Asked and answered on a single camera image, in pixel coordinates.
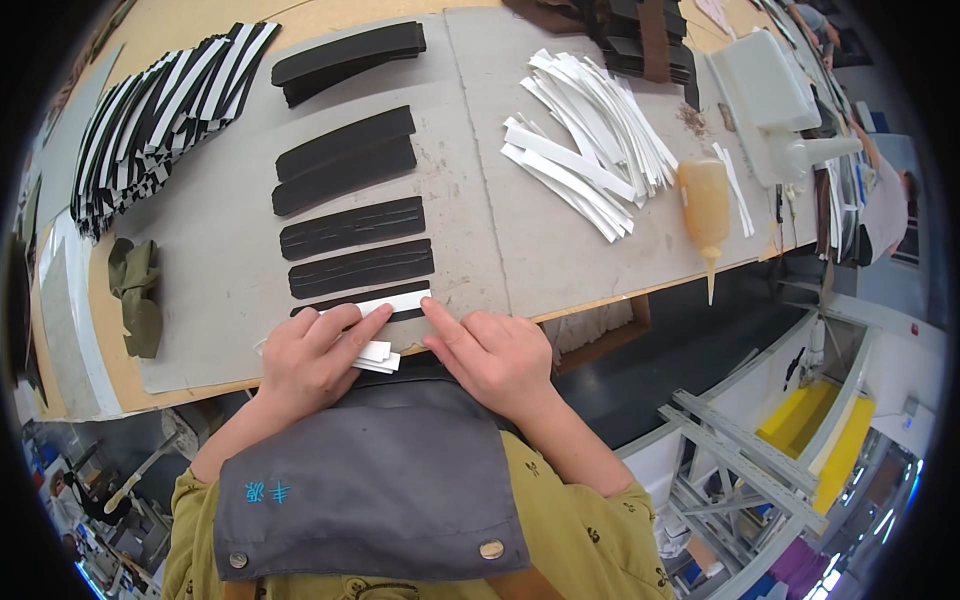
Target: snap button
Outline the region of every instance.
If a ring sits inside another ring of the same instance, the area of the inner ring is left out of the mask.
[[[351,577],[347,579],[346,587],[347,587],[348,593],[355,594],[356,592],[360,591],[366,586],[367,586],[367,582],[360,579],[359,577]]]
[[[487,540],[480,544],[480,556],[492,561],[503,556],[503,542],[500,540]]]
[[[247,566],[247,555],[243,552],[231,552],[230,566],[233,568],[243,568]]]

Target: purple fabric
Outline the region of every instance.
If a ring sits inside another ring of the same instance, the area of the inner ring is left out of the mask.
[[[786,594],[787,600],[801,600],[823,579],[824,569],[829,562],[828,556],[816,552],[803,539],[796,538],[767,574],[787,584],[790,588]]]

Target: gray apron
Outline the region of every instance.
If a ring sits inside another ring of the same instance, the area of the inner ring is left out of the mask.
[[[363,377],[335,407],[224,463],[222,580],[460,581],[530,568],[498,431],[512,424],[442,368],[405,371]]]

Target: floor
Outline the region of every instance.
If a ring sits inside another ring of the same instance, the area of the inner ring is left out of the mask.
[[[755,263],[718,274],[713,306],[705,279],[651,294],[649,333],[555,377],[554,385],[612,448],[652,431],[674,390],[705,392],[800,319],[802,309],[771,300],[770,270]]]
[[[816,275],[823,263],[809,258],[789,259],[791,270]],[[753,348],[766,348],[801,317],[802,309],[771,300],[767,278],[772,265],[756,263],[718,274],[713,306],[707,306],[704,279],[651,294],[649,333],[555,377],[554,384],[610,447],[653,430],[661,423],[657,408],[674,390],[684,388],[693,394],[707,390]],[[215,401],[228,419],[247,401],[247,395],[237,392]],[[40,427],[44,437],[75,459],[90,444],[102,440],[91,463],[115,469],[121,479],[164,440],[158,412],[100,422],[42,423]],[[175,480],[188,465],[187,459],[171,450],[134,489],[169,511]]]

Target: metal snap button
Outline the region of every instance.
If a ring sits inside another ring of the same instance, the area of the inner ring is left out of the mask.
[[[503,542],[500,540],[487,540],[480,544],[480,556],[492,561],[503,556]]]
[[[247,566],[247,555],[243,552],[231,552],[230,566],[233,568],[243,568]]]

